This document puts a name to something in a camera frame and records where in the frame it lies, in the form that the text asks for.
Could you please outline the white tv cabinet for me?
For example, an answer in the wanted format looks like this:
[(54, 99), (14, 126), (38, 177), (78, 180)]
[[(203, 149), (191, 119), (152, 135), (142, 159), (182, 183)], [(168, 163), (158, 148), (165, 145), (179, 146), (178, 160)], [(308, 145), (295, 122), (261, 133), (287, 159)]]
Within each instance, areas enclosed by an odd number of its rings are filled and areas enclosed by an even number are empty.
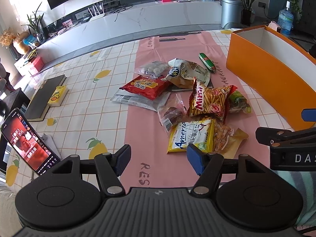
[(77, 56), (84, 48), (91, 51), (95, 44), (123, 35), (175, 26), (219, 26), (221, 14), (222, 7), (218, 1), (134, 5), (125, 11), (76, 25), (41, 45), (38, 55), (47, 64), (65, 55)]

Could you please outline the white wifi router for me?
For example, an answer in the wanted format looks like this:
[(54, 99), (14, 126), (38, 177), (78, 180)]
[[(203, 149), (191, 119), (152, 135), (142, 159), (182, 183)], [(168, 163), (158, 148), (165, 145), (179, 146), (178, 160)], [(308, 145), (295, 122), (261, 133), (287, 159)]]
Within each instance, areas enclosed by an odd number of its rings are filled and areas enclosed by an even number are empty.
[(94, 20), (103, 18), (105, 16), (104, 5), (102, 2), (92, 4), (92, 6), (88, 8), (88, 11), (91, 15), (90, 17), (91, 22)]

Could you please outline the red Mimi fries snack bag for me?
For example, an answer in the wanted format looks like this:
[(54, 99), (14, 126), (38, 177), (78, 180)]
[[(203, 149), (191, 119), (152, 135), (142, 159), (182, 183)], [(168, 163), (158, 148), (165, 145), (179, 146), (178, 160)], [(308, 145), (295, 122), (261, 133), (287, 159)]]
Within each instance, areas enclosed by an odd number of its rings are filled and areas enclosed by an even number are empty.
[(197, 78), (193, 78), (193, 91), (189, 99), (187, 115), (211, 115), (225, 122), (229, 111), (229, 96), (238, 88), (228, 85), (218, 88), (209, 88)]

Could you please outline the red chips bag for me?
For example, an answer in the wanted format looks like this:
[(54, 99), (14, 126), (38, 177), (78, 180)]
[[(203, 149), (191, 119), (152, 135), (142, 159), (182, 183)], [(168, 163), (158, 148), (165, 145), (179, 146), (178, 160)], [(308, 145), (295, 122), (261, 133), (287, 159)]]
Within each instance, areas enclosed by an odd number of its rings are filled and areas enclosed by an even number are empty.
[(171, 82), (165, 80), (163, 76), (157, 79), (137, 76), (135, 79), (120, 87), (120, 89), (141, 95), (153, 101), (166, 91), (170, 85)]

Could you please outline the silver trash can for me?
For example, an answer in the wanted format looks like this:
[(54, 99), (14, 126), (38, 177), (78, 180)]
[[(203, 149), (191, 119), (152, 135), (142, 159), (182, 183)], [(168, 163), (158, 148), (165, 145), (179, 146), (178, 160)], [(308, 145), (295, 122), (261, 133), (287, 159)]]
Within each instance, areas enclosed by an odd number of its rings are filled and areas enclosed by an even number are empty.
[(242, 2), (240, 0), (221, 0), (221, 27), (239, 28), (241, 25)]

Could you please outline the green snack bag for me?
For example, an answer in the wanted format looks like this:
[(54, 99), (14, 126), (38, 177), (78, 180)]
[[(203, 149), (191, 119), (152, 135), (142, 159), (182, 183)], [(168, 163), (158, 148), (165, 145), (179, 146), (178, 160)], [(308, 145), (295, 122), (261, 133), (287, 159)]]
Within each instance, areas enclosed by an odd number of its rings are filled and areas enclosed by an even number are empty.
[(234, 91), (229, 97), (229, 112), (230, 113), (251, 113), (252, 108), (248, 104), (247, 99), (239, 92)]

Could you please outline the clear pack white balls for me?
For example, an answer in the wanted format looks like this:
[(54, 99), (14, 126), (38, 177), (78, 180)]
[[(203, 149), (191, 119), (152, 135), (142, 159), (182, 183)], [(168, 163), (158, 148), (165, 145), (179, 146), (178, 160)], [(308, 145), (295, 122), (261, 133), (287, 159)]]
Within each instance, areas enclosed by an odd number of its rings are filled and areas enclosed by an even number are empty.
[(169, 70), (168, 63), (154, 61), (146, 65), (135, 68), (134, 72), (140, 76), (157, 79), (166, 74)]

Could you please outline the clear bag orange nuts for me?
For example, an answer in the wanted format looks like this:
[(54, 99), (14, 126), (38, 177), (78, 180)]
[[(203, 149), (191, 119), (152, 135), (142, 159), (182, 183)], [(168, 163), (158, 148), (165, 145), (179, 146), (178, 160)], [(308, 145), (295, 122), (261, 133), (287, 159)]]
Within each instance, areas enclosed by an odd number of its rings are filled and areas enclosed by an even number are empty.
[(229, 125), (215, 122), (213, 136), (213, 152), (221, 154), (224, 158), (233, 159), (248, 134), (240, 128), (234, 129)]

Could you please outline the smartphone with red screen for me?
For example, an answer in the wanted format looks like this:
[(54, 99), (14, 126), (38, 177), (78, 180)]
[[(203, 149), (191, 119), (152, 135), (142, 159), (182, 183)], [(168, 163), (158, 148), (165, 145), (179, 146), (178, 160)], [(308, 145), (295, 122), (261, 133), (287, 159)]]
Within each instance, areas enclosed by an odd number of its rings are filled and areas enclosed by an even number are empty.
[(4, 120), (1, 133), (21, 159), (39, 176), (61, 161), (18, 108), (13, 109)]

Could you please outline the red storage box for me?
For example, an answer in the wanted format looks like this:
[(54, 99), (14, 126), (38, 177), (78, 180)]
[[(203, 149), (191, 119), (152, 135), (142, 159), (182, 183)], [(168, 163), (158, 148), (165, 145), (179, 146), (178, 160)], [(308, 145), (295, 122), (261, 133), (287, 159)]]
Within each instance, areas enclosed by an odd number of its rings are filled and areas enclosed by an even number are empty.
[(44, 63), (42, 61), (42, 58), (35, 57), (31, 60), (29, 64), (29, 73), (31, 73), (31, 75), (39, 73), (43, 67), (44, 67)]

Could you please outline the yellow America snack bag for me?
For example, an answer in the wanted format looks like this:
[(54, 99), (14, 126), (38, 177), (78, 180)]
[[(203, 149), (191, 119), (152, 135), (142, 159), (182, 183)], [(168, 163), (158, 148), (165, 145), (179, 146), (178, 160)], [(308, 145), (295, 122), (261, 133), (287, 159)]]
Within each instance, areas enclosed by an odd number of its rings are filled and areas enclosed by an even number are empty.
[(213, 151), (214, 119), (180, 122), (171, 129), (167, 153), (184, 152), (193, 144), (202, 152)]

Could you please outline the green sausage stick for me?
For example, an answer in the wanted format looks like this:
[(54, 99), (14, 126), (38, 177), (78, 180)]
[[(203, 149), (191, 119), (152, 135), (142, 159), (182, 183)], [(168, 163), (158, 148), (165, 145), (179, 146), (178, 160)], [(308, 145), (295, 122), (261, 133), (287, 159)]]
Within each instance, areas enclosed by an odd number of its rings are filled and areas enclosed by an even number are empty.
[(216, 73), (215, 64), (204, 53), (200, 53), (199, 58), (211, 73)]

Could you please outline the yellow tissue pack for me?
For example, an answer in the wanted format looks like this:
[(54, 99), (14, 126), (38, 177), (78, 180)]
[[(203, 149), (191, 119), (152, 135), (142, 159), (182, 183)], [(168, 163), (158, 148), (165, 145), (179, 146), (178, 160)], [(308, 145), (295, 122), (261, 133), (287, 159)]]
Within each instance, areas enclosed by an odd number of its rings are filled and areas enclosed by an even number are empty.
[(68, 93), (67, 86), (57, 86), (51, 98), (48, 101), (50, 107), (60, 106)]

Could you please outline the silver grey snack pouch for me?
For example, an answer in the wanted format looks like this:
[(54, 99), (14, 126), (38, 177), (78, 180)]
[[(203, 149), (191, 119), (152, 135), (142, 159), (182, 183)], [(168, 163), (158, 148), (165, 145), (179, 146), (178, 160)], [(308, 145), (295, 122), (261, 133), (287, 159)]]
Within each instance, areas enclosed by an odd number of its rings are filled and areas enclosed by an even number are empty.
[(133, 105), (157, 112), (159, 107), (164, 106), (170, 96), (170, 92), (163, 92), (155, 100), (150, 100), (142, 95), (133, 94), (128, 91), (118, 89), (110, 99), (112, 102)]

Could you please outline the clear bag brown pastry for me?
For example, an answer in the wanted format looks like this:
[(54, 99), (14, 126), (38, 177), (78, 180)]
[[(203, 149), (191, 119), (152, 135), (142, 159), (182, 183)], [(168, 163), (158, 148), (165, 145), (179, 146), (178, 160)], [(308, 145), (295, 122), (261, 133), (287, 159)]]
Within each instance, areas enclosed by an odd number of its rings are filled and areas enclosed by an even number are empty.
[(187, 121), (186, 108), (181, 95), (168, 98), (165, 105), (158, 108), (160, 124), (169, 133), (178, 123)]

